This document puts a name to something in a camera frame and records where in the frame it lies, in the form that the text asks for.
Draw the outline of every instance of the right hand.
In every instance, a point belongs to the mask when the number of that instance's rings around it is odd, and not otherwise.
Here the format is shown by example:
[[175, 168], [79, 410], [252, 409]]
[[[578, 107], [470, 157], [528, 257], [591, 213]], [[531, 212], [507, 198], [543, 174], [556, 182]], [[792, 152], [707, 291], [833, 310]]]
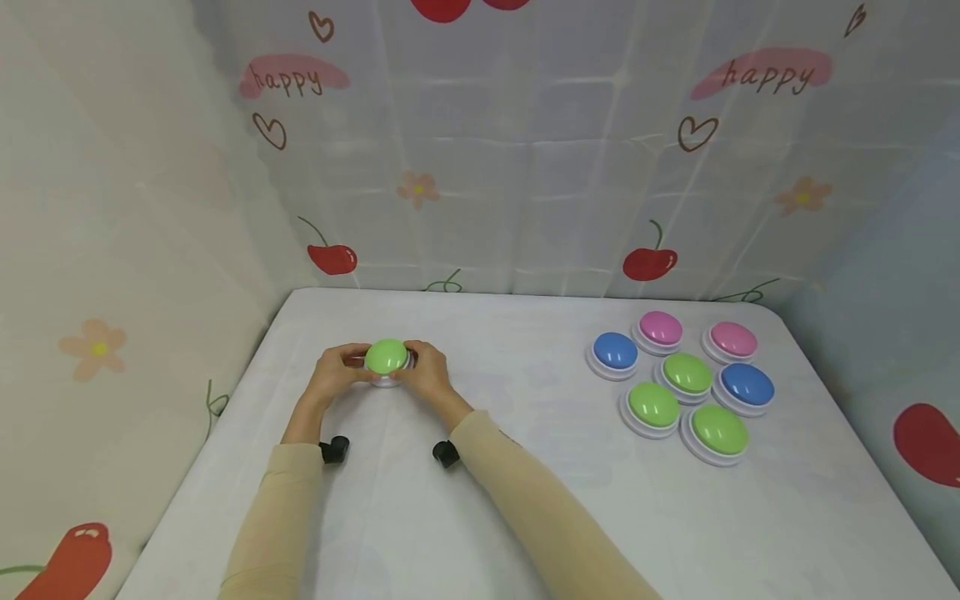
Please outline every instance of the right hand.
[[411, 392], [434, 406], [445, 397], [457, 395], [450, 385], [446, 356], [442, 352], [420, 340], [407, 340], [403, 345], [417, 355], [417, 362], [413, 369], [399, 369], [390, 373], [392, 379], [403, 383]]

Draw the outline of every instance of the sleeve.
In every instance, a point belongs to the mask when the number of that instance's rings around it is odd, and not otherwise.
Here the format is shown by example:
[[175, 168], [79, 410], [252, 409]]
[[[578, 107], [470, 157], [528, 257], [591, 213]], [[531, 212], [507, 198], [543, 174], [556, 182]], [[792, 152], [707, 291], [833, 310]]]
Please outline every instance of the sleeve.
[[274, 447], [230, 552], [219, 600], [297, 600], [308, 524], [324, 472], [320, 447]]
[[486, 411], [467, 415], [450, 441], [514, 530], [554, 598], [660, 598], [564, 484], [504, 435]]

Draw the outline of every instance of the red cherry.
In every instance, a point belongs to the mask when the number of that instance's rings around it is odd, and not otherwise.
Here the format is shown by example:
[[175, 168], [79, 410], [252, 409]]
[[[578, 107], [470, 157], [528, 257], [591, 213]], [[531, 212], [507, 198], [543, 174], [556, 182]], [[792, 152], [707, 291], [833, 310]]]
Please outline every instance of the red cherry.
[[677, 265], [677, 253], [672, 250], [659, 250], [660, 242], [663, 241], [663, 228], [660, 224], [650, 220], [657, 228], [660, 237], [657, 238], [657, 245], [651, 250], [649, 248], [637, 248], [627, 254], [623, 259], [623, 275], [633, 281], [653, 281], [669, 273]]
[[347, 246], [307, 246], [306, 253], [327, 275], [345, 275], [357, 268], [356, 252]]
[[960, 488], [960, 434], [930, 404], [907, 407], [894, 421], [897, 452], [923, 477]]
[[470, 6], [470, 0], [411, 0], [420, 14], [434, 23], [452, 23]]
[[495, 9], [500, 9], [502, 11], [515, 11], [516, 9], [522, 8], [524, 4], [530, 2], [530, 0], [483, 0], [488, 5], [494, 7]]

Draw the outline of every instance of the red pepper print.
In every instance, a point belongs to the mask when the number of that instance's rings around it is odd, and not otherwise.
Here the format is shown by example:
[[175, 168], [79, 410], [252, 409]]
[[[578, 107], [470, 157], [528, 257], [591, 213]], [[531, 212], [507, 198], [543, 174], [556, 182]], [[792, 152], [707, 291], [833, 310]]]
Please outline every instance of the red pepper print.
[[15, 600], [85, 600], [103, 579], [112, 556], [106, 525], [77, 525], [66, 532], [46, 568]]

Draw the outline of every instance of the blue button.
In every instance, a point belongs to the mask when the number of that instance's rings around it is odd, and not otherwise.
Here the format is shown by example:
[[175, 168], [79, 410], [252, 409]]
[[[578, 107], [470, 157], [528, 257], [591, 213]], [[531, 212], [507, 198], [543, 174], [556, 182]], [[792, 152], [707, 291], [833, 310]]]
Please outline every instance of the blue button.
[[753, 365], [728, 365], [720, 371], [720, 380], [733, 397], [751, 406], [763, 406], [774, 397], [774, 382]]
[[636, 344], [622, 333], [600, 334], [593, 343], [593, 354], [611, 369], [629, 369], [636, 362]]

